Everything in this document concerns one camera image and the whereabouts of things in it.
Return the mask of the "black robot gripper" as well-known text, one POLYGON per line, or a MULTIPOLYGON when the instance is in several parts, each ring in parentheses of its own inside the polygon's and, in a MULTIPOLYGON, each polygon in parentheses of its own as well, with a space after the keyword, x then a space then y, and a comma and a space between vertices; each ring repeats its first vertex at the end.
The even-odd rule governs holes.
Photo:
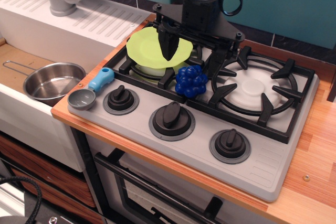
POLYGON ((209 79, 223 66, 227 48, 236 48, 245 40, 244 33, 225 19, 218 1, 183 0, 181 5, 155 4, 153 11, 163 57, 167 61, 173 58, 181 38, 210 48, 213 51, 206 71, 209 79))

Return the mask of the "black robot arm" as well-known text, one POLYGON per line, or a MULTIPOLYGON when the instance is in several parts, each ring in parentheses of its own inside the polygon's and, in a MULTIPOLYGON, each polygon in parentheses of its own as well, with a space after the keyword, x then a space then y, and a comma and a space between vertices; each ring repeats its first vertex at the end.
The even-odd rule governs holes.
POLYGON ((245 39, 244 34, 225 18, 239 13, 241 7, 228 13, 223 10, 223 2, 224 0, 183 0, 181 5, 154 5, 154 26, 163 57, 172 59, 179 39, 183 38, 212 50, 207 74, 210 78, 217 75, 226 59, 237 56, 238 47, 245 39))

